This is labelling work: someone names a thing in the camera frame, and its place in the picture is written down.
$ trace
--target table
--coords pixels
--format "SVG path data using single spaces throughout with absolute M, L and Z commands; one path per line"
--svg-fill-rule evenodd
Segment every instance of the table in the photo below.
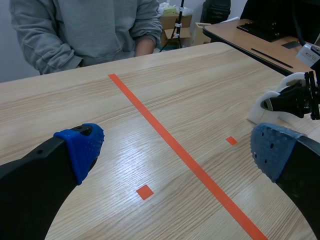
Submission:
M 254 125 L 246 116 L 283 76 L 217 42 L 0 84 L 0 164 L 57 131 L 87 122 L 104 129 L 95 167 L 62 205 L 47 240 L 250 239 L 112 73 L 269 239 L 315 239 L 250 153 Z M 318 126 L 305 118 L 291 128 L 319 140 Z M 142 200 L 136 190 L 146 184 L 154 194 Z
M 287 36 L 274 42 L 268 42 L 237 28 L 237 26 L 249 22 L 250 21 L 248 19 L 241 19 L 213 24 L 205 26 L 203 28 L 203 33 L 214 41 L 226 43 L 285 76 L 292 73 L 311 71 L 307 65 L 296 58 L 301 46 L 291 49 L 282 46 L 283 44 L 297 41 L 297 38 Z M 292 68 L 276 62 L 252 49 L 258 50 L 283 63 L 286 63 Z

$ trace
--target orange tape line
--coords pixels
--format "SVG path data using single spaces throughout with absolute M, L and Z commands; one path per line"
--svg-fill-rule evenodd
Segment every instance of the orange tape line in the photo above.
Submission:
M 241 211 L 241 209 L 228 197 L 228 195 L 216 184 L 215 181 L 203 170 L 203 168 L 190 156 L 190 154 L 178 143 L 178 141 L 165 129 L 165 127 L 152 115 L 143 103 L 130 91 L 130 89 L 115 74 L 109 78 L 118 86 L 130 102 L 139 110 L 144 118 L 153 126 L 166 143 L 175 151 L 189 169 L 206 186 L 224 206 L 231 216 L 254 240 L 268 240 L 260 229 Z

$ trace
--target gray hoodie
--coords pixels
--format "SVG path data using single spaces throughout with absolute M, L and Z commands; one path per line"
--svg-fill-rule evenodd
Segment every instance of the gray hoodie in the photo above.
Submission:
M 157 0 L 11 0 L 24 58 L 42 74 L 135 56 L 136 44 L 160 43 Z

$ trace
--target white wall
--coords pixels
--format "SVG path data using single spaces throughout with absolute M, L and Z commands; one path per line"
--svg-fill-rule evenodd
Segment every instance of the white wall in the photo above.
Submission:
M 0 83 L 39 75 L 23 58 L 11 26 L 9 0 L 0 0 L 0 33 Z

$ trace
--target hoodie sleeve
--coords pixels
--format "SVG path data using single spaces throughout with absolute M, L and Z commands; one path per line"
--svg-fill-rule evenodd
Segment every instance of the hoodie sleeve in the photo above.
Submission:
M 135 23 L 130 35 L 138 43 L 144 38 L 153 40 L 156 47 L 160 46 L 162 26 L 159 21 L 159 2 L 157 0 L 139 0 Z
M 10 0 L 9 10 L 25 60 L 42 74 L 74 69 L 82 61 L 57 36 L 52 0 Z

